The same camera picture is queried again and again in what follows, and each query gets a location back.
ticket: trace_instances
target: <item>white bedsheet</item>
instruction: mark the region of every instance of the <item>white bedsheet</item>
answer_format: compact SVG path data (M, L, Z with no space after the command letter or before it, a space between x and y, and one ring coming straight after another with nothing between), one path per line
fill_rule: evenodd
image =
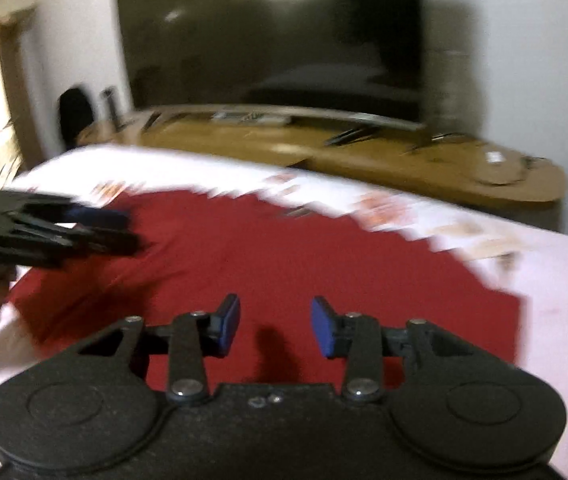
M352 214L362 196L381 189L295 170L285 170L287 182L272 178L283 171L192 153L95 146L51 160L20 177L14 186L70 194L92 203L104 202L96 186L107 182L144 190L188 188L237 195L259 192L282 205L312 203L311 207L330 216ZM398 223L377 228L402 228L408 238L434 235L433 249L459 250L486 285L501 286L526 298L518 364L556 388L568 409L568 236L386 191L407 214ZM472 233L460 234L460 225L468 224L474 225ZM516 254L515 268L509 274L500 270L499 258L490 257L500 253ZM0 320L0 383L35 360L17 314L12 306L5 306ZM552 464L568 476L568 425Z

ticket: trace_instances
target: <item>bed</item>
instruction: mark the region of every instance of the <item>bed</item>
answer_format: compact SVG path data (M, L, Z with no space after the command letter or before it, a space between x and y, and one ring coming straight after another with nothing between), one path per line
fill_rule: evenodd
M401 230L452 250L490 288L525 298L517 364L550 383L568 410L568 236L404 192L302 170L216 156L100 145L68 152L19 177L15 189L102 205L118 193L191 189L352 215L368 230ZM0 315L0 383L37 362L14 308ZM568 477L568 425L552 459Z

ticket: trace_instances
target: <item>blue finger pad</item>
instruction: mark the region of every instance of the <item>blue finger pad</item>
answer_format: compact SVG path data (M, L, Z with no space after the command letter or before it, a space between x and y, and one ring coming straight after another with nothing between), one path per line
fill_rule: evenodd
M128 227L128 214L109 209L97 209L77 205L69 208L60 223L81 224L86 227L104 229L126 229Z
M315 340L320 346L321 354L324 357L334 357L335 339L334 328L335 322L331 314L326 310L323 302L314 298L311 303L311 325L315 332Z
M231 345L235 338L235 333L240 325L241 307L237 296L233 298L233 303L228 308L227 313L222 319L222 328L219 337L219 351L221 356L227 356L231 351Z

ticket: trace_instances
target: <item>black tv screen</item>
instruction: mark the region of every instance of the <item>black tv screen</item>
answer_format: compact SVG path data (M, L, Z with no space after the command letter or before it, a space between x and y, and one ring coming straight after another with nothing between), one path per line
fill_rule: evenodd
M136 108L421 118L420 0L118 0L118 9Z

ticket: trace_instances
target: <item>wooden window frame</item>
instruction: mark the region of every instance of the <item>wooden window frame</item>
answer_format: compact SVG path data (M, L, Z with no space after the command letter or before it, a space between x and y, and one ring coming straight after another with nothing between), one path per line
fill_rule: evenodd
M30 108L20 50L20 36L29 27L33 12L33 9L20 10L0 18L0 70L9 114L22 155L22 167L26 170L45 160Z

